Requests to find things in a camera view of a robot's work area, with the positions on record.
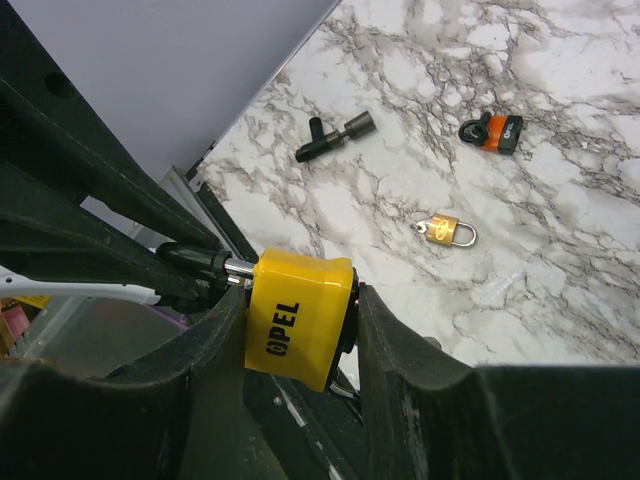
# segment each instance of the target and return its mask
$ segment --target padlock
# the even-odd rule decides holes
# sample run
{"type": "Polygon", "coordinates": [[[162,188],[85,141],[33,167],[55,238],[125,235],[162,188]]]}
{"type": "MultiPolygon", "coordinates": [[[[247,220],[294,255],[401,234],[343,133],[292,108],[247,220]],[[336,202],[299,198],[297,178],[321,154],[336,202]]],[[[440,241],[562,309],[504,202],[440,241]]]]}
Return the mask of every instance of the padlock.
{"type": "Polygon", "coordinates": [[[458,130],[460,140],[476,147],[502,155],[511,155],[516,149],[524,119],[520,115],[492,116],[484,112],[478,120],[464,122],[458,130]]]}
{"type": "Polygon", "coordinates": [[[429,220],[422,220],[414,225],[414,229],[425,235],[428,242],[439,243],[446,247],[453,245],[454,247],[468,248],[476,243],[478,232],[468,223],[463,223],[455,217],[441,215],[436,213],[429,220]],[[456,228],[464,227],[471,231],[472,237],[467,243],[457,243],[454,241],[456,228]]]}
{"type": "Polygon", "coordinates": [[[323,391],[344,349],[340,340],[357,281],[351,261],[270,248],[253,274],[245,366],[323,391]]]}

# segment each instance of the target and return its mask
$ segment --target black metal tool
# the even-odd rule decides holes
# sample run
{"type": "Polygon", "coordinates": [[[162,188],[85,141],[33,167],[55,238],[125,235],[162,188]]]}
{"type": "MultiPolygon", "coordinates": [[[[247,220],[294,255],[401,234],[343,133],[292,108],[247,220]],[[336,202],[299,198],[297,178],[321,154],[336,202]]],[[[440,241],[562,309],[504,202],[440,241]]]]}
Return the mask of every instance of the black metal tool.
{"type": "Polygon", "coordinates": [[[296,151],[298,163],[308,162],[323,153],[343,146],[346,137],[356,140],[371,133],[376,129],[376,124],[369,112],[365,111],[345,123],[344,131],[342,132],[334,130],[325,135],[322,128],[322,120],[319,117],[313,117],[309,120],[309,128],[311,130],[311,142],[304,144],[296,151]]]}

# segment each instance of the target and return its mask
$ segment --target gray marble veining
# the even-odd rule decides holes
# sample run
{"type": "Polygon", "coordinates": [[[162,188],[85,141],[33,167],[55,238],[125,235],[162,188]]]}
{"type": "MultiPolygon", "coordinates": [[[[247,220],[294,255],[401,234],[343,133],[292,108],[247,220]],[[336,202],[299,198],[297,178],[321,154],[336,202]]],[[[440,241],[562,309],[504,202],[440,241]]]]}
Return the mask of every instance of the gray marble veining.
{"type": "MultiPolygon", "coordinates": [[[[345,0],[200,167],[256,250],[353,259],[400,320],[476,363],[640,359],[637,0],[345,0]],[[378,131],[293,154],[369,110],[378,131]],[[462,144],[520,114],[517,153],[462,144]],[[410,227],[439,212],[469,250],[410,227]]],[[[353,356],[343,368],[355,375],[353,356]]]]}

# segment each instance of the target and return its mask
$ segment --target metal rod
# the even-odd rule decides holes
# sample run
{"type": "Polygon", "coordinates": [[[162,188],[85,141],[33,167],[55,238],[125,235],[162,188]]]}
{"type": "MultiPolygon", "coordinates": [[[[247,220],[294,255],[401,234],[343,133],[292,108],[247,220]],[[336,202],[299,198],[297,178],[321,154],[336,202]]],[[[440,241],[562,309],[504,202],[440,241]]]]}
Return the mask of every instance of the metal rod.
{"type": "Polygon", "coordinates": [[[228,275],[237,275],[242,278],[253,279],[253,267],[255,265],[237,258],[230,258],[224,262],[224,269],[228,275]]]}

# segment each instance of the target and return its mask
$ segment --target black and orange lock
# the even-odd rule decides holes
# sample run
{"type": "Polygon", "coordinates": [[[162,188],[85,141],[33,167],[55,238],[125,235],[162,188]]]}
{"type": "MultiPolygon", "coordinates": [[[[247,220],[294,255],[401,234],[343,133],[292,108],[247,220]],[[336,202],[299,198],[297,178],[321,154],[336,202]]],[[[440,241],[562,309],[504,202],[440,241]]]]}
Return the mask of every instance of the black and orange lock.
{"type": "Polygon", "coordinates": [[[524,119],[520,115],[494,117],[484,112],[479,120],[464,122],[458,130],[460,140],[476,147],[511,155],[516,149],[524,119]]]}

